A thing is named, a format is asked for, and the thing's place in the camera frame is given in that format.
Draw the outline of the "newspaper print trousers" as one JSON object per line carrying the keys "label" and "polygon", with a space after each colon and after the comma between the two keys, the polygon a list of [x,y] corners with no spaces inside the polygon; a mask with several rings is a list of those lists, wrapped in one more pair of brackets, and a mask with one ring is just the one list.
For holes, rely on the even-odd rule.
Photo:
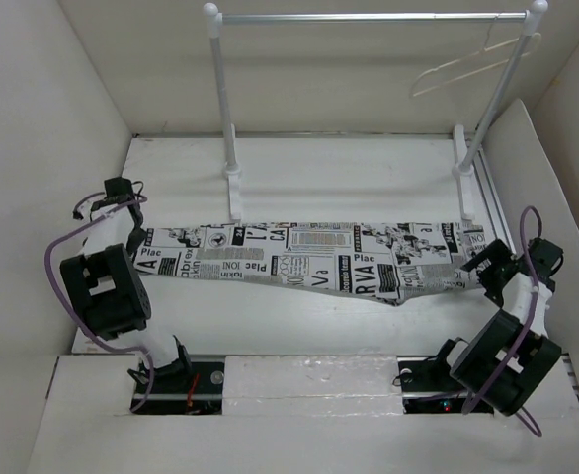
{"label": "newspaper print trousers", "polygon": [[264,222],[150,228],[134,253],[146,275],[286,286],[400,306],[478,286],[463,265],[488,244],[459,222]]}

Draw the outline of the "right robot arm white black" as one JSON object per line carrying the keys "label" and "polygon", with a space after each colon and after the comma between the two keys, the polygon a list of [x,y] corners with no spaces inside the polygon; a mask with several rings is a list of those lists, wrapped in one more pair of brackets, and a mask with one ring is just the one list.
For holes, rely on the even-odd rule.
{"label": "right robot arm white black", "polygon": [[459,384],[468,393],[466,412],[484,402],[505,416],[517,414],[560,358],[543,319],[562,263],[562,249],[536,237],[520,257],[497,239],[461,266],[476,273],[484,296],[498,307],[461,351],[457,340],[448,340],[430,364],[436,385]]}

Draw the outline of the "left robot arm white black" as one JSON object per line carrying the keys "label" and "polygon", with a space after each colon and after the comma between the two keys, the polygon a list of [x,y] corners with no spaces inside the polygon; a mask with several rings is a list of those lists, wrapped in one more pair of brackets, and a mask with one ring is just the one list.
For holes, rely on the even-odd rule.
{"label": "left robot arm white black", "polygon": [[147,237],[143,196],[126,178],[110,178],[104,188],[73,210],[86,228],[78,255],[59,265],[69,303],[89,334],[117,351],[130,348],[144,354],[156,382],[183,391],[194,378],[190,356],[177,337],[167,342],[149,331],[151,305],[132,262]]}

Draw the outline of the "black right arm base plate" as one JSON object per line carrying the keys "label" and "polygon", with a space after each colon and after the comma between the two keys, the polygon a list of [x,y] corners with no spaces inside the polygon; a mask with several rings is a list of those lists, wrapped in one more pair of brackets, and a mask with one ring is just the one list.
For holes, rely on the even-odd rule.
{"label": "black right arm base plate", "polygon": [[392,384],[400,390],[405,415],[460,414],[467,395],[437,356],[399,357]]}

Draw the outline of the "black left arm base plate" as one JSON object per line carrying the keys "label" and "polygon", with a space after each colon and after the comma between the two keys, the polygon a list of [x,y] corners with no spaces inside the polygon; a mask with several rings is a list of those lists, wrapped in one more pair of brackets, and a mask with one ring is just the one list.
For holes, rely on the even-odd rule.
{"label": "black left arm base plate", "polygon": [[192,367],[184,377],[156,373],[147,400],[136,415],[221,415],[226,359],[192,356]]}

